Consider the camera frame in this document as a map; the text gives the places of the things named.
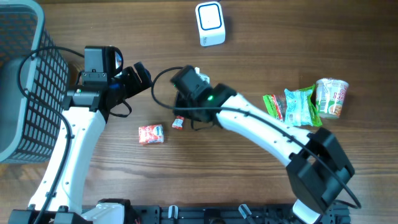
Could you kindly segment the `red stick sachet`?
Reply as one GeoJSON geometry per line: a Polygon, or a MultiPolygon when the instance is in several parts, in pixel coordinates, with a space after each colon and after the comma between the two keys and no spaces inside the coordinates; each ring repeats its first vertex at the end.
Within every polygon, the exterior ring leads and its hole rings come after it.
{"type": "Polygon", "coordinates": [[[172,127],[174,129],[183,129],[183,122],[185,118],[183,116],[176,116],[174,122],[172,123],[172,127]]]}

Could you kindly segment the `instant noodle cup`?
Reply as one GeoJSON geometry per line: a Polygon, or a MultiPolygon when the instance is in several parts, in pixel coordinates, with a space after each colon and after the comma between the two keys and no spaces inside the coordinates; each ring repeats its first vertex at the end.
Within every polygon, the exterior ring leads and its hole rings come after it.
{"type": "Polygon", "coordinates": [[[322,78],[316,82],[315,106],[321,118],[340,117],[349,84],[334,78],[322,78]]]}

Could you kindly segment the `white teal tissue pack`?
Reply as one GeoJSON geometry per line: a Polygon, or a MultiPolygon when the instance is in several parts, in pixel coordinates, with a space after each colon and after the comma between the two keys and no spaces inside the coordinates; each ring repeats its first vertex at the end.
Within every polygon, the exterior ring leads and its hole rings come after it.
{"type": "Polygon", "coordinates": [[[285,89],[284,93],[287,103],[284,123],[288,126],[312,126],[309,101],[313,90],[290,91],[285,89]]]}

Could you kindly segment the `white barcode scanner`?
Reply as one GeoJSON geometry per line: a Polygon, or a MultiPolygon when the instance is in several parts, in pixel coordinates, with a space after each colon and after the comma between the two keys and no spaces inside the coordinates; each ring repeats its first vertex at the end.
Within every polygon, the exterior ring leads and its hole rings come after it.
{"type": "Polygon", "coordinates": [[[218,1],[203,2],[196,6],[200,45],[209,47],[225,42],[226,30],[221,4],[218,1]]]}

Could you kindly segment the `small red white packet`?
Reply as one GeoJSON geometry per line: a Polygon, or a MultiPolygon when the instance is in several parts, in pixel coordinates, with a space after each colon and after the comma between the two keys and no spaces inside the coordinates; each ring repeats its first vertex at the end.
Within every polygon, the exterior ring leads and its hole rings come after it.
{"type": "Polygon", "coordinates": [[[152,144],[164,142],[164,130],[161,124],[139,127],[139,143],[152,144]]]}

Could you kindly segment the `green snack bag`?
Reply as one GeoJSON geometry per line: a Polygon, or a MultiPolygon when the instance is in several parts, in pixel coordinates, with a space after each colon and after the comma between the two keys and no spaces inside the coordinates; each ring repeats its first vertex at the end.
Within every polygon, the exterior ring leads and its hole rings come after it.
{"type": "MultiPolygon", "coordinates": [[[[298,89],[298,90],[308,90],[312,89],[314,92],[315,85],[312,85],[310,87],[298,89]]],[[[312,103],[312,95],[310,97],[309,105],[310,105],[310,113],[312,117],[312,122],[315,127],[320,127],[322,126],[322,122],[320,119],[319,114],[316,111],[315,106],[312,103]]],[[[285,112],[287,108],[287,103],[286,103],[286,98],[285,98],[285,93],[281,95],[264,95],[263,96],[264,104],[267,109],[267,112],[269,115],[271,115],[273,118],[278,119],[279,121],[284,123],[285,120],[285,112]]]]}

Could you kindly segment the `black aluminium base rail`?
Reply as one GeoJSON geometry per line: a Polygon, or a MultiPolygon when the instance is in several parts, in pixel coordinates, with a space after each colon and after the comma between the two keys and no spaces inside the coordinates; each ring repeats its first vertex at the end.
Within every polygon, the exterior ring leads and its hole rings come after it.
{"type": "MultiPolygon", "coordinates": [[[[239,207],[169,207],[131,206],[132,218],[125,223],[304,223],[293,214],[292,204],[268,204],[247,206],[248,212],[239,207]]],[[[81,216],[92,223],[123,223],[124,209],[117,203],[100,203],[83,209],[81,216]]],[[[315,223],[350,224],[346,205],[334,204],[315,223]]]]}

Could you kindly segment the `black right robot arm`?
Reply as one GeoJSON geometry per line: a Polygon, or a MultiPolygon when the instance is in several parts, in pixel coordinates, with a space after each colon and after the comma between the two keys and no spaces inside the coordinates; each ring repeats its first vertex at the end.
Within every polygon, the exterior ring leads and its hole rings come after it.
{"type": "Polygon", "coordinates": [[[190,65],[170,81],[179,95],[176,112],[238,133],[282,163],[297,198],[292,211],[301,222],[319,221],[354,175],[352,164],[329,130],[311,133],[281,123],[229,86],[211,86],[190,65]]]}

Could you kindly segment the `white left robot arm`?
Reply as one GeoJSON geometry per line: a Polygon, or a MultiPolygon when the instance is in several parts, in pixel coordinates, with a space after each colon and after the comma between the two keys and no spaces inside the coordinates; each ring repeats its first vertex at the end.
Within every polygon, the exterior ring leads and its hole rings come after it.
{"type": "Polygon", "coordinates": [[[64,94],[61,111],[41,95],[18,84],[35,112],[61,120],[57,140],[44,178],[24,210],[14,209],[9,223],[137,223],[139,216],[129,200],[102,199],[83,211],[83,188],[94,148],[112,108],[152,85],[140,62],[124,67],[121,51],[113,46],[87,46],[81,84],[64,94]]]}

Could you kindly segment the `grey plastic mesh basket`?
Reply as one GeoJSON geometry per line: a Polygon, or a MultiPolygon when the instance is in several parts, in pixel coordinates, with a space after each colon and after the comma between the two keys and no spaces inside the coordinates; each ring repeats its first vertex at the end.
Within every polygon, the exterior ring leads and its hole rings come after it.
{"type": "Polygon", "coordinates": [[[66,60],[35,1],[1,1],[1,162],[50,159],[69,86],[66,60]]]}

